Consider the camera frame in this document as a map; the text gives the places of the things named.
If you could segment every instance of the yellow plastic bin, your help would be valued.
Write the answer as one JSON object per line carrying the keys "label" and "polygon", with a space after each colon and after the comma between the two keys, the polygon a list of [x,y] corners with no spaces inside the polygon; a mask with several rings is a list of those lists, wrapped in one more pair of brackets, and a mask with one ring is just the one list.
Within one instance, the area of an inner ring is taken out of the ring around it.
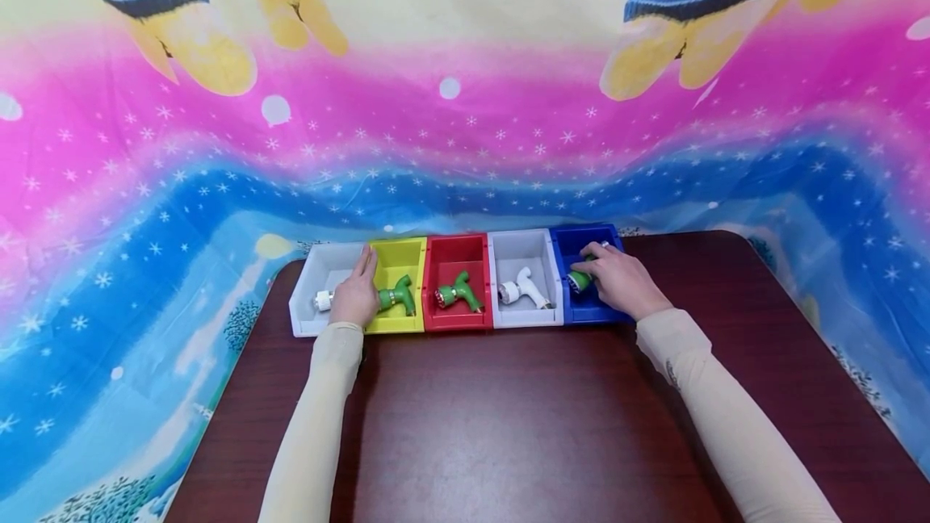
{"label": "yellow plastic bin", "polygon": [[371,247],[378,252],[378,269],[375,271],[375,287],[390,289],[405,274],[410,276],[410,291],[417,314],[406,316],[404,305],[397,304],[381,311],[371,322],[365,333],[416,333],[423,331],[423,269],[426,266],[426,236],[398,238],[396,241],[372,241]]}

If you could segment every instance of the wrinkled fabric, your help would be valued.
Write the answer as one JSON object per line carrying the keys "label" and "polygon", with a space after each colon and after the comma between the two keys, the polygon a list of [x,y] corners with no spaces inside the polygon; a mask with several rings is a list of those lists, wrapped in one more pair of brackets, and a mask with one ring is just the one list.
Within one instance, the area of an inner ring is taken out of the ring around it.
{"label": "wrinkled fabric", "polygon": [[2,520],[164,518],[312,243],[576,222],[745,236],[930,473],[930,0],[635,4],[5,0]]}

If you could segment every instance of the hand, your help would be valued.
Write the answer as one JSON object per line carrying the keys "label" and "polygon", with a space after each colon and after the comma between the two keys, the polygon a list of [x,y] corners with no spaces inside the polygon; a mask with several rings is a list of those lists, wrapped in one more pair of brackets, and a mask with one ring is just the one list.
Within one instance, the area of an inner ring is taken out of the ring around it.
{"label": "hand", "polygon": [[581,250],[581,256],[589,254],[597,259],[574,262],[572,270],[591,274],[602,302],[625,311],[637,323],[654,313],[672,309],[672,302],[662,295],[636,257],[620,252],[617,247],[601,247],[596,242]]}
{"label": "hand", "polygon": [[336,288],[329,312],[330,323],[349,322],[360,328],[371,323],[380,305],[373,280],[377,267],[378,253],[371,245],[365,245],[349,278]]}

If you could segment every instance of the red plastic bin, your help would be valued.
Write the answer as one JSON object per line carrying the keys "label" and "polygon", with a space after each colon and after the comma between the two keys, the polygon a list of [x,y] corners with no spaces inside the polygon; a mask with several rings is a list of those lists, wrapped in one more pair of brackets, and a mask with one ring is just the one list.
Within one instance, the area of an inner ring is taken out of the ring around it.
{"label": "red plastic bin", "polygon": [[[451,285],[463,270],[469,274],[471,291],[484,304],[482,313],[471,313],[463,299],[445,309],[436,302],[436,289]],[[488,235],[428,236],[422,297],[423,327],[427,332],[494,329]]]}

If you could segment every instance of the blue wave pattern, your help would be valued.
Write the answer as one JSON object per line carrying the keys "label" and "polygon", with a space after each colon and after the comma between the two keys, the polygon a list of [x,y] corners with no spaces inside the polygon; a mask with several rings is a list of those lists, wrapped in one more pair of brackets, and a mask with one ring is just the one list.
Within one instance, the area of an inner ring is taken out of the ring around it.
{"label": "blue wave pattern", "polygon": [[[822,126],[808,130],[812,138],[826,133]],[[919,246],[922,228],[890,192],[897,175],[870,177],[851,154],[806,141],[752,152],[679,150],[585,186],[445,180],[399,168],[288,186],[232,165],[188,166],[190,178],[167,187],[145,207],[145,218],[127,218],[74,278],[23,312],[23,331],[2,344],[0,352],[8,354],[0,364],[0,455],[7,468],[0,470],[0,512],[11,513],[10,521],[34,521],[94,481],[122,472],[185,401],[209,417],[237,352],[216,333],[210,349],[216,364],[201,365],[199,378],[194,370],[178,371],[176,360],[192,329],[228,315],[223,303],[230,295],[238,303],[261,303],[276,270],[300,255],[295,247],[259,262],[253,282],[235,292],[237,280],[255,266],[253,247],[262,234],[353,241],[390,236],[385,231],[514,228],[517,219],[521,228],[607,220],[651,232],[730,223],[765,230],[789,266],[779,278],[795,273],[794,297],[818,301],[824,339],[843,352],[845,365],[869,372],[867,395],[930,474],[930,262]],[[841,278],[845,292],[831,295]],[[200,313],[191,313],[186,303],[198,295]],[[850,307],[867,319],[850,323]],[[39,320],[44,331],[29,332]],[[149,360],[143,370],[133,371],[128,358],[146,340],[157,349],[143,358]],[[107,405],[104,393],[114,387],[117,368],[126,368],[122,391],[134,400],[129,407]],[[185,397],[191,390],[194,397]],[[110,423],[119,433],[87,426]],[[164,506],[204,426],[186,425],[177,444],[141,467],[146,484],[138,487],[145,489],[139,504]],[[69,446],[104,444],[109,450],[99,456],[69,462]],[[68,479],[55,475],[65,470]],[[39,488],[48,503],[36,502]]]}

